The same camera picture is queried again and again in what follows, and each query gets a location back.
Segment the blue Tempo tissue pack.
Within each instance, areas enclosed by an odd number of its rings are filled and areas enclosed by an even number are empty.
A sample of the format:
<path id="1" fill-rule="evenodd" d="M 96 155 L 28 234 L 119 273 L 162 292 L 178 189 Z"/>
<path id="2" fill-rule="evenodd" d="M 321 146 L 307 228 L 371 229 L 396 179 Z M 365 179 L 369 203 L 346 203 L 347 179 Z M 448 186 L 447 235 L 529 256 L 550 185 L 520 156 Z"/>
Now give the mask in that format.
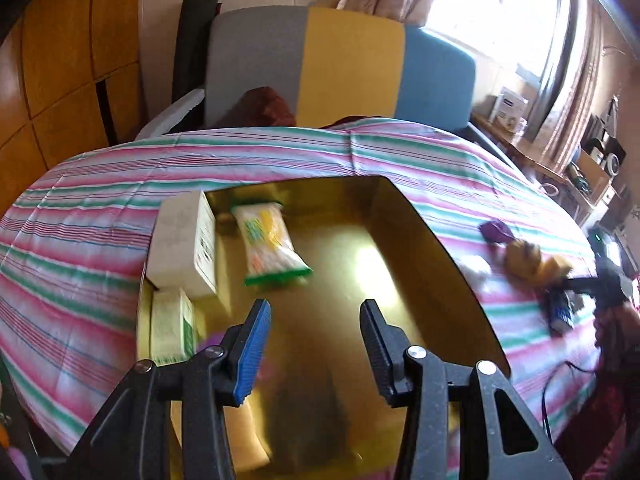
<path id="1" fill-rule="evenodd" d="M 564 335 L 574 328 L 572 304 L 565 290 L 548 292 L 548 315 L 552 332 Z"/>

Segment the large yellow sponge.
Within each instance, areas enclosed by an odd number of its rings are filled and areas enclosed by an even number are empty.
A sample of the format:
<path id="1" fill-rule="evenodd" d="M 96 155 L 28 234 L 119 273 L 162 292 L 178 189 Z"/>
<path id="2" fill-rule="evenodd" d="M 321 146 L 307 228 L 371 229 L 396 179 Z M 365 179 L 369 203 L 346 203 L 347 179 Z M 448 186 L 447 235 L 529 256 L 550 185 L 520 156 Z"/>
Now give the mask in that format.
<path id="1" fill-rule="evenodd" d="M 552 256 L 544 260 L 533 277 L 533 284 L 537 287 L 547 288 L 558 284 L 572 272 L 573 266 L 561 256 Z"/>

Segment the gold maroon gift box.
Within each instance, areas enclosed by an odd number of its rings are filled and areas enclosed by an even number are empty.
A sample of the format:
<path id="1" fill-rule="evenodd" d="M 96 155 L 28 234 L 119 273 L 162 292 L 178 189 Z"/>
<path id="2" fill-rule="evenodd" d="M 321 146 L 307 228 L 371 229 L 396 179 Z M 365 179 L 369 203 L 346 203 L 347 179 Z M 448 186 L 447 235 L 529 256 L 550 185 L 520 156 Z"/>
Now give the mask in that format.
<path id="1" fill-rule="evenodd" d="M 371 479 L 392 475 L 406 413 L 378 393 L 359 328 L 372 299 L 390 324 L 441 359 L 510 368 L 454 259 L 390 180 L 287 180 L 206 195 L 215 222 L 217 289 L 194 301 L 198 338 L 220 338 L 253 302 L 271 330 L 252 393 L 224 413 L 241 479 Z M 248 286 L 232 208 L 276 202 L 310 274 Z"/>

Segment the green white medicine box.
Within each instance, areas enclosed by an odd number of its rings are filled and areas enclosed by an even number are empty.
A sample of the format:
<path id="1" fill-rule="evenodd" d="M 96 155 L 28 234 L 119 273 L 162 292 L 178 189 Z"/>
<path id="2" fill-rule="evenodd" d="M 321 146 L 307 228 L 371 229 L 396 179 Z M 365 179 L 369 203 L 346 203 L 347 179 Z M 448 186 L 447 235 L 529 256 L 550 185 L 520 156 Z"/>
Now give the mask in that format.
<path id="1" fill-rule="evenodd" d="M 181 288 L 153 292 L 151 307 L 151 359 L 158 366 L 191 359 L 198 348 L 191 300 Z"/>

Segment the white paper box with print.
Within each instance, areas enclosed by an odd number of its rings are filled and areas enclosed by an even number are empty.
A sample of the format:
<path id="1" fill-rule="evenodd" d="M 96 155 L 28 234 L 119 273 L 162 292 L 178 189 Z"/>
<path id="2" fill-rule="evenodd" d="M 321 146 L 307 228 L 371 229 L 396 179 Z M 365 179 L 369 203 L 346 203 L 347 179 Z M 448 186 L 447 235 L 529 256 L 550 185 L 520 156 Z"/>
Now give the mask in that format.
<path id="1" fill-rule="evenodd" d="M 202 191 L 160 205 L 145 275 L 157 289 L 179 287 L 189 299 L 216 294 L 215 216 Z"/>

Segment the yellow rolled sock bundle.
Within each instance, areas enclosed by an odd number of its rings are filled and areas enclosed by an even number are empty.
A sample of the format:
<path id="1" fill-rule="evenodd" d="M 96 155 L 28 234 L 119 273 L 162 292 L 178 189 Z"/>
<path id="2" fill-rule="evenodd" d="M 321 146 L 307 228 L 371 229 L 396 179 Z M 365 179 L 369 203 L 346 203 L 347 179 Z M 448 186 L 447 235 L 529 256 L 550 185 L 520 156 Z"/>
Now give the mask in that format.
<path id="1" fill-rule="evenodd" d="M 506 245 L 504 266 L 517 278 L 532 280 L 541 266 L 540 247 L 526 240 L 512 240 Z"/>

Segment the wooden side table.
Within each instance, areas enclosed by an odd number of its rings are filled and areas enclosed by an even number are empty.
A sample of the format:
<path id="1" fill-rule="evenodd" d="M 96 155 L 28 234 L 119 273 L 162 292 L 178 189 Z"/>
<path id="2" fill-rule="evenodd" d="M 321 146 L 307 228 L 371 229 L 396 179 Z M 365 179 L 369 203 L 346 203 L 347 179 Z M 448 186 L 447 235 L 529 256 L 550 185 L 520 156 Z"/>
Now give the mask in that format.
<path id="1" fill-rule="evenodd" d="M 494 139 L 526 177 L 570 214 L 584 231 L 601 221 L 615 196 L 612 178 L 581 148 L 564 169 L 553 166 L 524 136 L 473 113 L 472 124 Z"/>

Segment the purple candy wrapper centre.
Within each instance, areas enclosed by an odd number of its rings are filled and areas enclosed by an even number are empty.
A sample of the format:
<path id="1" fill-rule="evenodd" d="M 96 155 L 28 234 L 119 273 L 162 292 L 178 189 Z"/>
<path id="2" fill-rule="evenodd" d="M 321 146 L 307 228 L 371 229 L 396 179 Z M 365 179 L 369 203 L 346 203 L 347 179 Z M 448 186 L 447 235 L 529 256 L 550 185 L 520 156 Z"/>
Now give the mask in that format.
<path id="1" fill-rule="evenodd" d="M 501 220 L 494 219 L 482 223 L 478 229 L 480 235 L 491 244 L 510 244 L 515 236 L 512 230 Z"/>

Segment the white crumpled plastic bag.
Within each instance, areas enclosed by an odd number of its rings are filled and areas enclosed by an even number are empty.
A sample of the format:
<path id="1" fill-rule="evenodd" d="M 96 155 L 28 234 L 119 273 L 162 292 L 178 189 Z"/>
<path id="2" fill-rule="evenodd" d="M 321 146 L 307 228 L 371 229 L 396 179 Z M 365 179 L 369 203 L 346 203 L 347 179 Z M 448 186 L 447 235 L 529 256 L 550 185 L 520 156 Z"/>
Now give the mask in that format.
<path id="1" fill-rule="evenodd" d="M 482 287 L 491 277 L 489 263 L 478 255 L 464 255 L 456 259 L 458 269 L 472 287 Z"/>

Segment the white product box on table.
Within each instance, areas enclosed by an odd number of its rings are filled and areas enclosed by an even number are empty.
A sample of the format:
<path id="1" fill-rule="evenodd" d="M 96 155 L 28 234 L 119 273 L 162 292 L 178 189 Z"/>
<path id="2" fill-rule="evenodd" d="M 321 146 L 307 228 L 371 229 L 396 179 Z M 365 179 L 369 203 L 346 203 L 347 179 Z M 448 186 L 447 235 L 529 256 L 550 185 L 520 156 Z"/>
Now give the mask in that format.
<path id="1" fill-rule="evenodd" d="M 494 108 L 489 120 L 510 133 L 516 133 L 520 120 L 523 118 L 528 104 L 528 99 L 518 93 L 503 87 L 496 97 Z"/>

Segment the striped pink green bedsheet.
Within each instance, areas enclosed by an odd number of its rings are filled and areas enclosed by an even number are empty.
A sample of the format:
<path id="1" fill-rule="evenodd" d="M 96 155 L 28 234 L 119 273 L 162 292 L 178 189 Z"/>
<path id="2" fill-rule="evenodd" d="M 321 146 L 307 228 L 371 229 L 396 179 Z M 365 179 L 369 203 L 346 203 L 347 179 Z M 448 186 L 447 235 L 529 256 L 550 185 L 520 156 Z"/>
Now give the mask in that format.
<path id="1" fill-rule="evenodd" d="M 168 134 L 78 155 L 48 171 L 1 221 L 1 349 L 24 409 L 70 452 L 136 355 L 138 291 L 163 200 L 192 191 L 309 178 L 384 177 L 456 259 L 491 267 L 472 287 L 515 389 L 559 434 L 593 392 L 592 314 L 554 336 L 539 292 L 503 269 L 478 227 L 515 235 L 590 273 L 580 227 L 478 145 L 390 118 L 333 129 L 236 128 Z"/>

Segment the dark red cushion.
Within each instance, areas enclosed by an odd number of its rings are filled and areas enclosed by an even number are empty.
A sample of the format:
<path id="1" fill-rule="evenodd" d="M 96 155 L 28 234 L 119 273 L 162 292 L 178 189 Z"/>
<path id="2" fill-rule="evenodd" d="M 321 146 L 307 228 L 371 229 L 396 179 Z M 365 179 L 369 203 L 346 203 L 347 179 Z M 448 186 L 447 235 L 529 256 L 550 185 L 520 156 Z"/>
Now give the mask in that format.
<path id="1" fill-rule="evenodd" d="M 216 122 L 216 128 L 295 127 L 288 103 L 271 87 L 248 90 Z"/>

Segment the grey yellow blue chair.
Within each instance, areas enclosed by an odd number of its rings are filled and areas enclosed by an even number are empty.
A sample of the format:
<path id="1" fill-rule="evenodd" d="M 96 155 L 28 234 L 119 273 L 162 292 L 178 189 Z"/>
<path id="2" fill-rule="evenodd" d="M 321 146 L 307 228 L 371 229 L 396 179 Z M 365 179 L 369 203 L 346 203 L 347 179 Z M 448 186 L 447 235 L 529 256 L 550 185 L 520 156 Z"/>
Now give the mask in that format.
<path id="1" fill-rule="evenodd" d="M 416 122 L 506 155 L 471 122 L 472 56 L 419 26 L 315 6 L 255 6 L 221 13 L 209 35 L 204 89 L 172 102 L 139 132 L 157 138 L 216 128 L 248 90 L 271 87 L 296 124 L 320 128 L 355 117 Z"/>

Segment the pink curtain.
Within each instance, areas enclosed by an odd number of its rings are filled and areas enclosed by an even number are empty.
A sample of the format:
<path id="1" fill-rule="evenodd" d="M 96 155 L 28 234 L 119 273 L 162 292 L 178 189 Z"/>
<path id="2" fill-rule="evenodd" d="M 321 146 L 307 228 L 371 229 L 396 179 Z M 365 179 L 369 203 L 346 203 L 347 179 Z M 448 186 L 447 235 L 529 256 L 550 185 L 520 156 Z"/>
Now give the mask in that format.
<path id="1" fill-rule="evenodd" d="M 603 47 L 597 0 L 338 0 L 342 10 L 418 25 L 519 79 L 533 97 L 526 139 L 555 171 L 578 149 Z"/>

